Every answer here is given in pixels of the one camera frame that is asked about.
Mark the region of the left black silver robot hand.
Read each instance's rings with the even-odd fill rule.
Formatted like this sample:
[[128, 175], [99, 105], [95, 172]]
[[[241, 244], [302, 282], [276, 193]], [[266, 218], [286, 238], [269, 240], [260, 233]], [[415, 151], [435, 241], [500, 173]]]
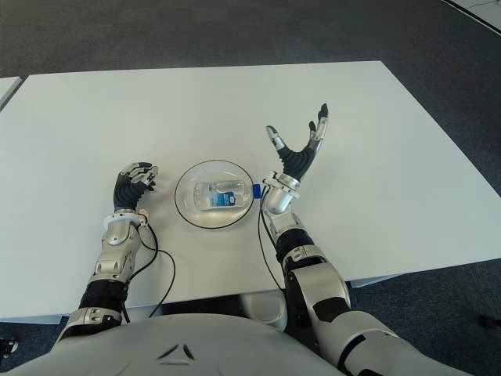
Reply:
[[135, 211], [146, 191], [154, 191], [159, 168], [148, 162], [135, 162], [123, 168], [115, 182], [114, 211]]

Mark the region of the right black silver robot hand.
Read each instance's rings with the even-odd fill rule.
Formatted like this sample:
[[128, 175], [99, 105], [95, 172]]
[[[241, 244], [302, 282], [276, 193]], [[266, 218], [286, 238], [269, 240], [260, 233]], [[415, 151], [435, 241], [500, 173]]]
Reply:
[[319, 152], [326, 134], [328, 122], [329, 109], [327, 104], [324, 103], [318, 112], [317, 123], [314, 121], [308, 123], [309, 139], [305, 147], [300, 151], [290, 149], [274, 127], [271, 125], [265, 127], [267, 135], [275, 147], [279, 159], [283, 163], [283, 174], [288, 175], [298, 182], [302, 180], [315, 160], [316, 154]]

